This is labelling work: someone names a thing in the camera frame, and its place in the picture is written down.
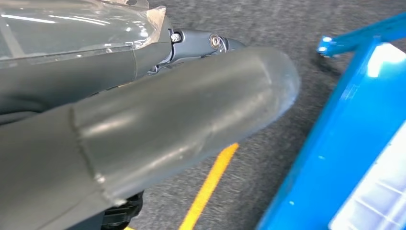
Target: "yellow floor stripe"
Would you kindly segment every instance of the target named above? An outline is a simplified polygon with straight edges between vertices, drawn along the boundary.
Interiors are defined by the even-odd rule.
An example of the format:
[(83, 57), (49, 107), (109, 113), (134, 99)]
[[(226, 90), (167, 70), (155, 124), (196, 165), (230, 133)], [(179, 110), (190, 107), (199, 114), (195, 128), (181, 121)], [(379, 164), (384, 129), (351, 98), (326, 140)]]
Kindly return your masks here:
[(193, 230), (194, 225), (199, 219), (200, 214), (203, 212), (204, 207), (209, 201), (214, 189), (217, 187), (227, 165), (230, 163), (231, 158), (238, 149), (238, 144), (235, 143), (230, 147), (224, 149), (217, 157), (212, 169), (204, 181), (204, 184), (200, 188), (199, 193), (192, 206), (190, 207), (188, 213), (185, 216), (179, 230)]

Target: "bolt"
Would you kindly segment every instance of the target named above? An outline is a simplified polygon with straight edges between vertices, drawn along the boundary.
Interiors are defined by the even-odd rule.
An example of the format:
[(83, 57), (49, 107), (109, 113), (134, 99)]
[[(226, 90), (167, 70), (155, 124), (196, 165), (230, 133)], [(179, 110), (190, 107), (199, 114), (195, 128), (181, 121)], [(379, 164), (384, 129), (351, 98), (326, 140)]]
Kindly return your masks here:
[(178, 33), (174, 33), (174, 34), (170, 35), (170, 40), (172, 42), (174, 42), (174, 43), (175, 42), (180, 42), (182, 40), (182, 36), (180, 34), (178, 34)]
[(218, 49), (220, 46), (220, 38), (215, 34), (210, 35), (210, 45), (213, 49)]

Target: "blue metal frame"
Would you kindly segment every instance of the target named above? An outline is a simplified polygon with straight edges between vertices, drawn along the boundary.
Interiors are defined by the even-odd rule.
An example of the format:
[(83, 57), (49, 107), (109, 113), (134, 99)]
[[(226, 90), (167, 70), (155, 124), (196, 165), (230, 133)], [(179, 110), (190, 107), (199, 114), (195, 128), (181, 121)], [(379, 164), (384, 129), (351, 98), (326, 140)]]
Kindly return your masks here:
[(377, 53), (378, 46), (402, 37), (406, 13), (322, 38), (322, 55), (355, 54), (258, 230), (327, 229), (406, 120), (406, 58), (393, 61)]

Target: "clear plastic wrap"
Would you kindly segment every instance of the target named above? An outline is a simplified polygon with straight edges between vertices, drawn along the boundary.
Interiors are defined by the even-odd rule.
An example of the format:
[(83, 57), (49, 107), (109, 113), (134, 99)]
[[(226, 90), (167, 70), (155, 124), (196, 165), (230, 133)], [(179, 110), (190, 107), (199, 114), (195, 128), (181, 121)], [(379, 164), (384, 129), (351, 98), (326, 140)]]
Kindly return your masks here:
[(0, 68), (140, 49), (159, 40), (166, 13), (117, 0), (5, 0), (0, 9)]

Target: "metal bracket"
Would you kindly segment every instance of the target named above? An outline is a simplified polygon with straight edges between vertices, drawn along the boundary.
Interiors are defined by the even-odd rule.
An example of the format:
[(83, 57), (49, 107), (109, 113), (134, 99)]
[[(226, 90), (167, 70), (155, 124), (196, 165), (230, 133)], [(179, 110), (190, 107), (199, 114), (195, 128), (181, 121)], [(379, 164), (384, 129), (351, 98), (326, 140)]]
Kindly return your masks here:
[(147, 75), (172, 69), (174, 65), (218, 55), (228, 51), (244, 48), (245, 45), (237, 40), (216, 35), (215, 33), (190, 29), (169, 30), (172, 51), (169, 56), (154, 66)]
[(406, 13), (365, 26), (337, 37), (323, 36), (317, 51), (325, 57), (354, 51), (357, 47), (378, 36), (381, 42), (391, 42), (406, 37)]

